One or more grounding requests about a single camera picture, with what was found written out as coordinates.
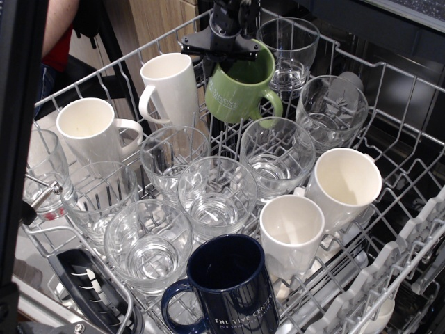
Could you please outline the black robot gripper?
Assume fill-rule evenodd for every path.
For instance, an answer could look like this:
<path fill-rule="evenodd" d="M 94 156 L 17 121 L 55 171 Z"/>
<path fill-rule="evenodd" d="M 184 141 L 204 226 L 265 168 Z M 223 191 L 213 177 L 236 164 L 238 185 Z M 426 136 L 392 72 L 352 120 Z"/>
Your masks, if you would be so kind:
<path fill-rule="evenodd" d="M 181 39 L 181 52 L 199 56 L 204 70 L 214 63 L 234 75 L 239 61 L 255 61 L 259 44 L 245 32 L 259 14 L 258 1 L 214 1 L 208 26 Z"/>

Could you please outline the person forearm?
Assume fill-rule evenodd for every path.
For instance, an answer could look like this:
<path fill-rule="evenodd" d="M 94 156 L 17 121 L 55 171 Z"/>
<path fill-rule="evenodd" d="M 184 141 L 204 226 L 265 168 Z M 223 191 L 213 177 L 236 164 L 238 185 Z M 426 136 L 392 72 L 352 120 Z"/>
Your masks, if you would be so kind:
<path fill-rule="evenodd" d="M 78 8 L 79 0 L 49 0 L 42 57 L 45 57 L 63 37 L 74 21 Z"/>

